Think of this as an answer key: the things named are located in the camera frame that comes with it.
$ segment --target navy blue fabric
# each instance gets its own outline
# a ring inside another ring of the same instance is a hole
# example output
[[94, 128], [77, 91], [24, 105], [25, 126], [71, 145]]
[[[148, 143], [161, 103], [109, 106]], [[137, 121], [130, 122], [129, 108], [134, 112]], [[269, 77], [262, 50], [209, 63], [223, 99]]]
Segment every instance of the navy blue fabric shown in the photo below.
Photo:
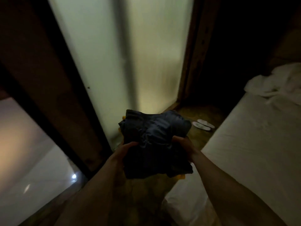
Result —
[[146, 178], [155, 174], [174, 177], [193, 172], [185, 150], [180, 144], [171, 142], [173, 136], [185, 137], [191, 128], [191, 122], [176, 111], [144, 114], [127, 110], [119, 126], [125, 144], [139, 142], [123, 159], [126, 178]]

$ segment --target person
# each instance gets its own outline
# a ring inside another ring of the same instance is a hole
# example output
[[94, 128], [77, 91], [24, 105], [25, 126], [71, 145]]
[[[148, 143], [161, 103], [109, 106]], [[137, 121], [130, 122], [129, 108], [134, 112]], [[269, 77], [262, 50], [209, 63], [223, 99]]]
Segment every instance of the person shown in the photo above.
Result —
[[[174, 136], [172, 141], [180, 143], [186, 150], [189, 161], [195, 164], [222, 225], [286, 225], [251, 190], [218, 168], [195, 148], [188, 137]], [[121, 145], [66, 206], [55, 226], [107, 225], [115, 175], [122, 169], [122, 159], [128, 149], [137, 144], [130, 142]]]

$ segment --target forearm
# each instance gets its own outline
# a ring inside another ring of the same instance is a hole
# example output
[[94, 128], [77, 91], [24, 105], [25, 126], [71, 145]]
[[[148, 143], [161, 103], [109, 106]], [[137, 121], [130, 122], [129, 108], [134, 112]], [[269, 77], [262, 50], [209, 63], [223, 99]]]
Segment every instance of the forearm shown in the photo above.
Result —
[[258, 196], [218, 168], [202, 152], [193, 154], [192, 160], [223, 224], [285, 225]]
[[109, 158], [65, 208], [56, 226], [106, 225], [117, 162]]

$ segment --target bright light spot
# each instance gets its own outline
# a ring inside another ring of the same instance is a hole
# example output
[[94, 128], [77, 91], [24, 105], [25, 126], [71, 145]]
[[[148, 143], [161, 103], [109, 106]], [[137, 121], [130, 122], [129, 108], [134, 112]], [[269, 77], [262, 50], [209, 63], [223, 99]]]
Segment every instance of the bright light spot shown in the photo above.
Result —
[[28, 185], [25, 187], [25, 190], [24, 190], [24, 193], [23, 193], [23, 194], [25, 194], [25, 193], [27, 192], [27, 190], [29, 189], [29, 186], [30, 186], [30, 184], [28, 184]]

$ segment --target white slipper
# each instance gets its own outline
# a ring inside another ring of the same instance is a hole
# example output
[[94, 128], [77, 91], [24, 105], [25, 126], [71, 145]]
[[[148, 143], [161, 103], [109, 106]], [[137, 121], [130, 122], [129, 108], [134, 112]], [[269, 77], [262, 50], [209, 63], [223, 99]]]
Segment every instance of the white slipper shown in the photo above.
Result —
[[209, 128], [209, 127], [207, 127], [205, 125], [202, 125], [202, 124], [200, 124], [198, 122], [195, 122], [195, 121], [193, 121], [192, 124], [194, 126], [196, 126], [197, 128], [200, 128], [200, 129], [203, 129], [203, 130], [206, 130], [206, 131], [210, 131], [211, 130], [211, 128]]
[[210, 128], [215, 128], [212, 124], [208, 123], [207, 121], [205, 120], [201, 120], [201, 119], [198, 119], [198, 122], [202, 125], [205, 125], [205, 126], [208, 126]]

